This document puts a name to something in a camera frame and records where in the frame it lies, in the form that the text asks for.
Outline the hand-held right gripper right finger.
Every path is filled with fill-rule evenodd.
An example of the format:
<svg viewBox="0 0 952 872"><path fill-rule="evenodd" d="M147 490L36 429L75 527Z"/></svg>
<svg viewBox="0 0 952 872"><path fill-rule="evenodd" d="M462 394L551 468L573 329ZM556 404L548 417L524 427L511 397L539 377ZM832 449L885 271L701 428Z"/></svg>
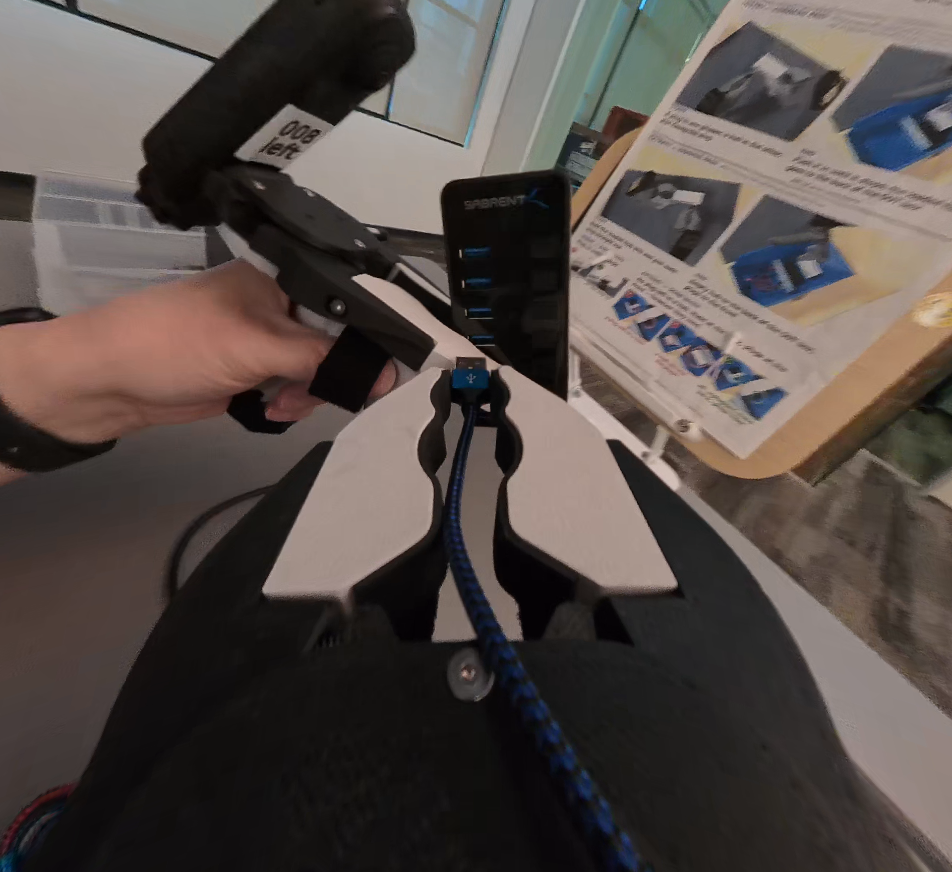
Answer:
<svg viewBox="0 0 952 872"><path fill-rule="evenodd" d="M493 373L491 409L503 475L493 563L524 640L540 640L563 604L678 592L614 440L510 366Z"/></svg>

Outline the clear plastic bin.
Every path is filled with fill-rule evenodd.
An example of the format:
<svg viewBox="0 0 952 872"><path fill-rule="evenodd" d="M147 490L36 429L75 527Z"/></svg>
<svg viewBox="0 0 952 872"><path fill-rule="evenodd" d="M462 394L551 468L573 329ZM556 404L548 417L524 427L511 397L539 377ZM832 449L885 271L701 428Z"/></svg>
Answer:
<svg viewBox="0 0 952 872"><path fill-rule="evenodd" d="M43 309L73 313L207 268L205 231L158 223L135 191L59 172L35 178L32 256Z"/></svg>

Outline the printed instruction sheet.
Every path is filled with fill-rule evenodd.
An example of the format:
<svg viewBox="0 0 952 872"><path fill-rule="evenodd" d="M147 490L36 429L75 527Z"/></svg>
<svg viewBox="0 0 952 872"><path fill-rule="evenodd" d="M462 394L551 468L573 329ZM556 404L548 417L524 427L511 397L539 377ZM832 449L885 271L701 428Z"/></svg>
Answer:
<svg viewBox="0 0 952 872"><path fill-rule="evenodd" d="M730 0L573 237L573 346L744 460L950 272L950 0Z"/></svg>

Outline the black usb hub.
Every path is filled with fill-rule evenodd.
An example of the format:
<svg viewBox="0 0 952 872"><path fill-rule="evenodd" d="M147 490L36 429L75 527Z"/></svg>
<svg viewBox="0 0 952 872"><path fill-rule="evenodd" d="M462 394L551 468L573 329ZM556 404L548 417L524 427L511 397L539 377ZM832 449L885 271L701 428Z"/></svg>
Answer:
<svg viewBox="0 0 952 872"><path fill-rule="evenodd" d="M548 169L458 179L440 196L456 331L561 399L571 195L565 173Z"/></svg>

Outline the white stand base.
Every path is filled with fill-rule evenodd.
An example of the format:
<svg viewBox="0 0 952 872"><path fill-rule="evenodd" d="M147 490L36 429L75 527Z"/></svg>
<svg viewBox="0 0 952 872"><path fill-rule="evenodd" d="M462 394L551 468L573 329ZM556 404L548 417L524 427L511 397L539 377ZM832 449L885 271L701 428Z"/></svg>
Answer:
<svg viewBox="0 0 952 872"><path fill-rule="evenodd" d="M657 425L649 443L644 443L638 439L601 403L585 392L582 385L582 360L574 350L569 350L568 356L567 402L592 426L598 429L602 437L620 442L632 455L639 458L669 489L675 492L681 489L681 480L678 474L663 459L664 450L671 437L669 430Z"/></svg>

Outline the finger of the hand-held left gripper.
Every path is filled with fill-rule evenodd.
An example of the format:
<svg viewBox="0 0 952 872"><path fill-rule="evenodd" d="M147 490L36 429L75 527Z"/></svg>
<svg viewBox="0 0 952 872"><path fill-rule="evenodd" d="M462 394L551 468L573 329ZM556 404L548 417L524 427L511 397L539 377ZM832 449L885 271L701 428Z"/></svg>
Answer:
<svg viewBox="0 0 952 872"><path fill-rule="evenodd" d="M433 341L421 369L412 369L393 356L397 388L423 370L454 369L458 359L478 359L478 350L450 326L450 299L441 288L420 273L393 273L389 280L363 274L354 283L372 294L389 310L413 324Z"/></svg>

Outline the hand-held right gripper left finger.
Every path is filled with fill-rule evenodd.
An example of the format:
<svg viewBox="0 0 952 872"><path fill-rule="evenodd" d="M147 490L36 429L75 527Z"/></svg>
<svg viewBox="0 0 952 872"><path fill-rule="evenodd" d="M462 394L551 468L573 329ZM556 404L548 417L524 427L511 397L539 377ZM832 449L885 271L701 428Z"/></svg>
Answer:
<svg viewBox="0 0 952 872"><path fill-rule="evenodd" d="M401 640L433 640L451 412L449 372L431 368L349 423L306 494L262 595L350 620L379 607Z"/></svg>

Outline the black wrist band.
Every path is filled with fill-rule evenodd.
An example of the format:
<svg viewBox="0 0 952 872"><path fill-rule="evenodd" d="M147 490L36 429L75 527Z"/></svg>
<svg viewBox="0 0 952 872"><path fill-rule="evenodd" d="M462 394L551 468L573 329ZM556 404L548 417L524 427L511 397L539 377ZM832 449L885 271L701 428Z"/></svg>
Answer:
<svg viewBox="0 0 952 872"><path fill-rule="evenodd" d="M103 347L41 308L6 308L1 317L2 482L113 450L124 411Z"/></svg>

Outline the person's left hand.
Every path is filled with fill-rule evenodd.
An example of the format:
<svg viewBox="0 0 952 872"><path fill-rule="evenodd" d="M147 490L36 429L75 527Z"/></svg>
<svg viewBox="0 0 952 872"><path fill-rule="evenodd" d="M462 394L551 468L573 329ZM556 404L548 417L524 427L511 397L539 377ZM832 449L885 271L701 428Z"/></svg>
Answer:
<svg viewBox="0 0 952 872"><path fill-rule="evenodd" d="M251 264L116 299L61 321L72 367L61 433L79 442L151 426L199 422L232 398L279 380L269 422L295 423L324 400L308 392L332 340L307 327L290 299Z"/></svg>

